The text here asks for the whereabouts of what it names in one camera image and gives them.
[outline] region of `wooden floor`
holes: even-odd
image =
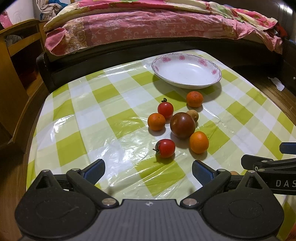
[[[284,88],[283,91],[279,91],[269,79],[260,82],[250,80],[250,82],[267,95],[268,98],[288,116],[294,125],[296,125],[295,95],[293,95],[287,88]]]
[[[233,68],[234,71],[246,78],[255,87],[261,90],[269,99],[271,99],[288,118],[296,125],[296,97],[287,88],[279,91],[276,86],[267,77],[274,77],[270,69]]]
[[[45,84],[40,84],[38,91],[25,111],[20,124],[20,146],[25,152],[11,153],[5,149],[1,155],[0,169],[0,241],[15,241],[21,238],[21,233],[15,222],[15,208],[26,192],[26,178],[29,152],[33,133],[38,121],[43,102],[48,96]]]

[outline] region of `logo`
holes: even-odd
[[[150,202],[150,201],[149,201],[149,202],[146,202],[146,203],[145,203],[145,205],[147,205],[147,206],[149,206],[149,207],[150,207],[150,206],[152,206],[152,205],[153,205],[153,202]]]
[[[276,187],[287,187],[287,188],[290,188],[290,187],[293,187],[295,188],[296,187],[296,180],[293,180],[293,181],[289,181],[289,180],[286,180],[286,181],[282,181],[282,180],[277,180],[276,181]]]

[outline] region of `small orange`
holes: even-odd
[[[201,154],[209,148],[209,139],[201,131],[194,132],[189,139],[189,146],[196,154]]]
[[[239,175],[239,173],[236,171],[230,171],[230,173],[231,173],[231,175]]]
[[[160,131],[165,126],[165,118],[159,113],[153,113],[148,117],[148,126],[153,131]]]
[[[197,91],[191,91],[186,96],[187,105],[193,108],[200,107],[203,102],[203,96]]]

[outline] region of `bed frame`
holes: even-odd
[[[257,11],[278,19],[291,38],[296,36],[296,17],[283,0],[216,0],[236,8]],[[289,52],[296,49],[285,41],[284,55],[269,51],[264,44],[240,39],[206,39],[202,37],[155,38],[125,40],[99,45],[75,54],[55,57],[44,52],[37,58],[41,77],[53,92],[62,85],[93,72],[143,58],[175,51],[199,49],[207,52],[230,68],[241,72],[246,69],[265,69],[269,77],[278,77],[296,95],[296,63]]]

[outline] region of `paper scrap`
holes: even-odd
[[[280,82],[278,78],[269,78],[276,86],[279,91],[282,91],[285,86]]]

